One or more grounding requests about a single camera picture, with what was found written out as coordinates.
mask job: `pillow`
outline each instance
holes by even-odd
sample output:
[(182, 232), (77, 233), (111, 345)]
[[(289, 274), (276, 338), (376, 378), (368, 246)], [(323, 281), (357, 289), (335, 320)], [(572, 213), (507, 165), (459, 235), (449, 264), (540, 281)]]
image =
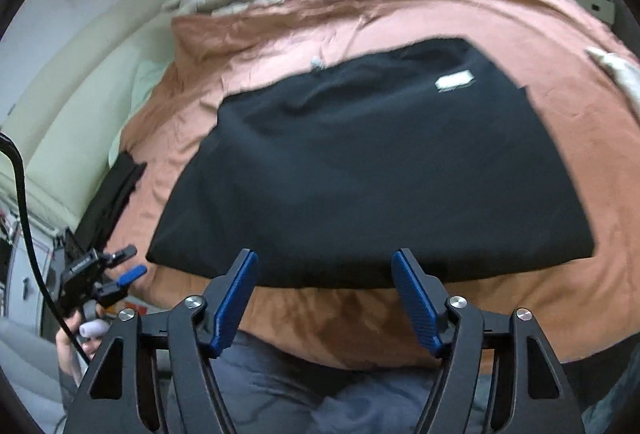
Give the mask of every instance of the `pillow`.
[(120, 152), (120, 134), (127, 125), (127, 122), (135, 115), (139, 109), (146, 104), (149, 100), (151, 92), (162, 80), (162, 76), (169, 64), (159, 64), (149, 59), (144, 59), (140, 62), (138, 69), (136, 70), (136, 76), (133, 80), (133, 89), (131, 91), (131, 110), (127, 120), (125, 120), (122, 127), (118, 130), (116, 136), (111, 142), (111, 148), (109, 149), (109, 167), (113, 167), (113, 164), (118, 158)]

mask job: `black cloth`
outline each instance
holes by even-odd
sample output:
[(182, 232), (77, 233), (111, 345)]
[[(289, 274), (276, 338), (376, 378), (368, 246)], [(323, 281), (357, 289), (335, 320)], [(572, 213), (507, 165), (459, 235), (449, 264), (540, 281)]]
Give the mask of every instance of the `black cloth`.
[[(436, 86), (464, 71), (470, 85)], [(401, 247), (452, 282), (593, 246), (526, 89), (465, 40), (433, 39), (226, 98), (147, 258), (215, 277), (247, 247), (263, 286), (375, 288)]]
[(69, 227), (65, 229), (65, 266), (68, 267), (86, 253)]
[(9, 265), (14, 246), (5, 239), (0, 239), (0, 283), (6, 285), (9, 278)]
[(84, 251), (104, 249), (145, 169), (146, 163), (135, 163), (126, 151), (118, 155), (74, 234)]

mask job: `hand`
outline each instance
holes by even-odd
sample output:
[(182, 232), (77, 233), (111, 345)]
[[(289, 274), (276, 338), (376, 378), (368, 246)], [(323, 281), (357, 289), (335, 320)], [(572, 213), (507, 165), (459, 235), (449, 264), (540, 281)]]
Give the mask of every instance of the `hand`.
[[(104, 315), (104, 310), (100, 306), (96, 307), (96, 311), (98, 316)], [(65, 319), (65, 323), (74, 335), (78, 334), (80, 324), (82, 323), (80, 312), (76, 311), (70, 318)], [(91, 338), (91, 340), (82, 345), (82, 351), (84, 351), (89, 358), (93, 358), (95, 352), (100, 347), (101, 341), (101, 338)], [(60, 369), (72, 376), (76, 384), (80, 385), (82, 381), (82, 370), (78, 362), (78, 356), (71, 344), (71, 339), (66, 336), (62, 328), (56, 333), (56, 351), (58, 352)]]

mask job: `white cabinet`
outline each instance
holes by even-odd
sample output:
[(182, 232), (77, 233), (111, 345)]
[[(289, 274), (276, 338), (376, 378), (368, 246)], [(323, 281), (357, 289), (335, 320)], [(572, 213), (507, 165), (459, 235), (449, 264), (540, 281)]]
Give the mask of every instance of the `white cabinet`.
[(616, 5), (611, 0), (576, 0), (592, 16), (612, 25), (616, 19)]
[[(31, 227), (31, 235), (33, 236), (33, 248), (36, 252), (38, 267), (40, 273), (43, 274), (43, 279), (46, 280), (53, 253), (53, 239), (33, 226)], [(34, 334), (40, 335), (43, 302), (33, 271), (31, 271), (22, 230), (18, 229), (14, 238), (14, 249), (4, 295), (5, 316)]]

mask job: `silver bolt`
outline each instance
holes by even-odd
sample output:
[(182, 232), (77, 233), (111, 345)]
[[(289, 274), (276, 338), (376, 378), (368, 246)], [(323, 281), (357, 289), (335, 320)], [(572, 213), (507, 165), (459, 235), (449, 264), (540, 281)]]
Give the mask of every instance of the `silver bolt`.
[(133, 308), (124, 308), (123, 310), (120, 310), (120, 313), (118, 313), (118, 318), (123, 322), (131, 320), (135, 316), (136, 310), (134, 310)]
[(454, 308), (460, 309), (466, 306), (466, 299), (464, 297), (459, 297), (458, 295), (456, 295), (454, 297), (451, 297), (451, 299), (449, 299), (449, 303)]
[(312, 70), (324, 69), (324, 61), (321, 58), (319, 58), (318, 56), (312, 57), (311, 58), (311, 69)]
[(516, 317), (520, 320), (531, 320), (533, 318), (533, 313), (526, 308), (518, 308), (516, 311)]
[(184, 305), (189, 309), (199, 308), (202, 306), (203, 300), (200, 295), (191, 295), (184, 300)]

